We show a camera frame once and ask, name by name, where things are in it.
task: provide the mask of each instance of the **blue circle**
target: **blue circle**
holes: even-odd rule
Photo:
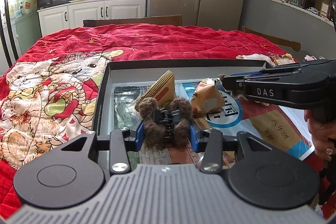
[[[243,108],[242,108],[242,106],[241,106],[241,104],[239,103],[238,100],[235,100],[235,101],[236,101],[236,103],[237,103],[237,105],[239,107],[239,115],[238,115],[238,117],[237,117],[236,120],[234,120],[231,123],[227,123],[227,124],[217,124],[217,123],[213,123],[213,122],[210,122],[210,121],[206,120],[208,122],[208,124],[211,125],[212,127],[217,127],[217,128],[229,128],[229,127],[233,127],[233,126],[237,125],[242,120],[242,117],[243,117]]]

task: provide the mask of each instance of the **fuzzy brown hair clip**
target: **fuzzy brown hair clip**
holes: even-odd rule
[[[139,105],[139,113],[144,122],[144,139],[149,147],[162,146],[166,135],[166,128],[153,120],[153,113],[156,109],[159,109],[159,107],[154,98],[145,98]],[[182,145],[188,140],[190,134],[189,120],[192,117],[191,104],[184,98],[177,98],[167,106],[167,110],[170,112],[175,110],[180,111],[181,121],[174,126],[172,140],[176,145]]]

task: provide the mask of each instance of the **human hand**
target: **human hand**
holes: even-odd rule
[[[315,120],[311,110],[304,111],[304,120],[308,124],[308,131],[315,146],[315,154],[323,160],[330,161],[331,156],[326,151],[327,149],[332,149],[333,155],[336,154],[335,145],[330,140],[336,140],[336,121],[320,123]]]

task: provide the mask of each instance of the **metal screw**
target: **metal screw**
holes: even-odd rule
[[[118,162],[112,165],[112,170],[115,172],[124,172],[128,169],[128,165],[124,162]]]
[[[208,172],[215,172],[219,168],[219,165],[214,162],[209,162],[203,165],[203,169]]]

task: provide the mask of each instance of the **tan label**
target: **tan label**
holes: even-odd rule
[[[249,120],[264,141],[283,151],[300,141],[299,136],[278,110],[251,117]]]

